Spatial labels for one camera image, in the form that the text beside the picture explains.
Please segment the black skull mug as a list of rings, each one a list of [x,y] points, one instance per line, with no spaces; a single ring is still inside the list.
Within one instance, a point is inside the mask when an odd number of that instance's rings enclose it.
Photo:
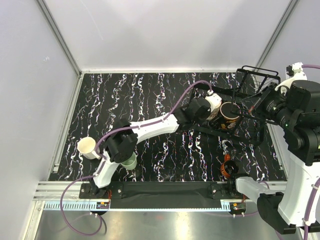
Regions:
[[[240,107],[230,101],[224,102],[219,109],[215,127],[218,130],[231,131],[237,124],[240,116],[237,115]]]

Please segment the orange black mug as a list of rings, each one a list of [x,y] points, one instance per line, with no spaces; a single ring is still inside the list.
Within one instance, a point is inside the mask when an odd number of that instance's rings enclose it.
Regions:
[[[232,175],[239,172],[239,166],[233,160],[229,154],[224,155],[224,162],[220,166],[220,173],[226,179],[229,179]]]

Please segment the beige printed mug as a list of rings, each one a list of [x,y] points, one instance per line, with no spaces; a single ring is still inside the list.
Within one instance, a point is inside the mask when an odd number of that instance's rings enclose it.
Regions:
[[[208,118],[206,119],[207,121],[207,125],[208,126],[216,126],[218,124],[218,121],[221,118],[221,113],[220,113],[220,109],[221,107],[217,107],[215,108],[211,114],[208,116]]]

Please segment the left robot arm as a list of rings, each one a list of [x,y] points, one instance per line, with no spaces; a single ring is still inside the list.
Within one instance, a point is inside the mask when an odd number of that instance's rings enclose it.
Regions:
[[[107,195],[108,185],[120,164],[127,169],[135,168],[136,145],[163,134],[185,131],[193,125],[206,121],[219,107],[213,97],[192,100],[185,108],[178,109],[162,117],[146,121],[129,122],[121,120],[117,127],[104,135],[95,145],[94,151],[101,157],[97,171],[93,174],[90,193],[97,199]]]

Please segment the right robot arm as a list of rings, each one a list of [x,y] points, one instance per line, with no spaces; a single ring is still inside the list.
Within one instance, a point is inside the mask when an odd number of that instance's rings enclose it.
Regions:
[[[273,121],[284,132],[289,151],[289,174],[284,192],[271,190],[245,174],[236,174],[226,186],[233,199],[245,195],[260,217],[282,235],[297,228],[320,231],[316,218],[320,198],[320,84],[293,80],[290,86],[270,83],[258,95],[251,112]]]

